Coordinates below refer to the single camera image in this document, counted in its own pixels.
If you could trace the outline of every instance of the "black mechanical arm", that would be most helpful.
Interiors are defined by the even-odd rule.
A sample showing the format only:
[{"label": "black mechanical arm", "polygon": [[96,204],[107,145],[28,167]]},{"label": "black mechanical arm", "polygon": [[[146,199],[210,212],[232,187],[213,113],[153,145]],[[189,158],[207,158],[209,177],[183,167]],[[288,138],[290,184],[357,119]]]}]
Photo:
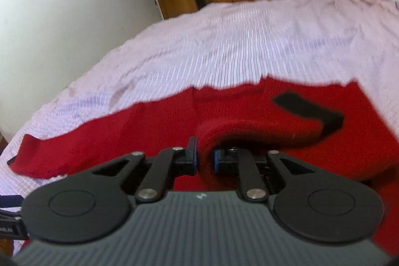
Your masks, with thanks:
[{"label": "black mechanical arm", "polygon": [[[384,208],[364,184],[282,152],[216,150],[237,190],[173,191],[197,172],[196,139],[145,158],[133,152],[30,194],[1,211],[0,237],[32,239],[10,263],[36,265],[325,265],[390,261],[370,238]],[[2,197],[2,207],[21,197]]]}]

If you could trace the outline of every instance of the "red sweater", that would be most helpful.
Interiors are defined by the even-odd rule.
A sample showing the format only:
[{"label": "red sweater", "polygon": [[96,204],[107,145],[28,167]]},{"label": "red sweater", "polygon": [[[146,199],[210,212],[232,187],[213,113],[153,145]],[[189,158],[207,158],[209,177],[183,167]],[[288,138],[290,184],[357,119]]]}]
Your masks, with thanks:
[{"label": "red sweater", "polygon": [[[273,103],[287,90],[340,111],[343,128],[321,139],[319,120],[301,118]],[[399,239],[393,239],[399,224],[399,180],[396,170],[389,170],[399,162],[399,145],[357,83],[307,87],[266,78],[233,89],[190,88],[160,101],[137,103],[53,139],[25,135],[11,169],[35,178],[73,174],[129,152],[143,151],[149,157],[164,148],[185,146],[190,136],[198,138],[199,175],[178,178],[176,190],[228,188],[225,178],[213,174],[210,154],[231,140],[261,142],[265,150],[282,149],[354,180],[374,177],[374,188],[390,208],[389,225],[382,224],[376,241],[389,253],[399,253]],[[380,176],[384,171],[390,174]]]}]

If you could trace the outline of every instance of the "metal screw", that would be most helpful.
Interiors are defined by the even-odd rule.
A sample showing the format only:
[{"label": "metal screw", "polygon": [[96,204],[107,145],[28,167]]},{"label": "metal screw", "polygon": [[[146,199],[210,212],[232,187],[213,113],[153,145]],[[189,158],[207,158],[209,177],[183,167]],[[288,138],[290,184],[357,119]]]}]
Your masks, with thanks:
[{"label": "metal screw", "polygon": [[138,197],[142,198],[143,200],[151,200],[152,198],[154,198],[157,195],[158,195],[158,192],[156,190],[154,190],[153,188],[145,188],[145,189],[142,189],[138,193]]},{"label": "metal screw", "polygon": [[260,188],[252,188],[247,191],[247,196],[254,200],[264,198],[266,196],[266,192]]}]

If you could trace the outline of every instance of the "white wall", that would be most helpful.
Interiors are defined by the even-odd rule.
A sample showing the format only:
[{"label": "white wall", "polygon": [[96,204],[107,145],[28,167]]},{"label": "white wall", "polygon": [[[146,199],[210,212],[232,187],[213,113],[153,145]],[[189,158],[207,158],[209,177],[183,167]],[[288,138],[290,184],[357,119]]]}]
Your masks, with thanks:
[{"label": "white wall", "polygon": [[7,140],[109,50],[159,19],[154,0],[0,0],[0,130]]}]

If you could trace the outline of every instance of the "pink bedspread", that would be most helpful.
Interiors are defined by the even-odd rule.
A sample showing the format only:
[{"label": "pink bedspread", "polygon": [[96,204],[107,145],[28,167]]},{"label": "pink bedspread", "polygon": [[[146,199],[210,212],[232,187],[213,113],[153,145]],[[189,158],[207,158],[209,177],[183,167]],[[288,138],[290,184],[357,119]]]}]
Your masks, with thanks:
[{"label": "pink bedspread", "polygon": [[399,135],[399,12],[392,0],[257,0],[210,4],[154,24],[45,104],[0,157],[0,194],[51,180],[13,174],[24,134],[48,139],[138,101],[190,86],[218,89],[273,75],[305,84],[357,79]]}]

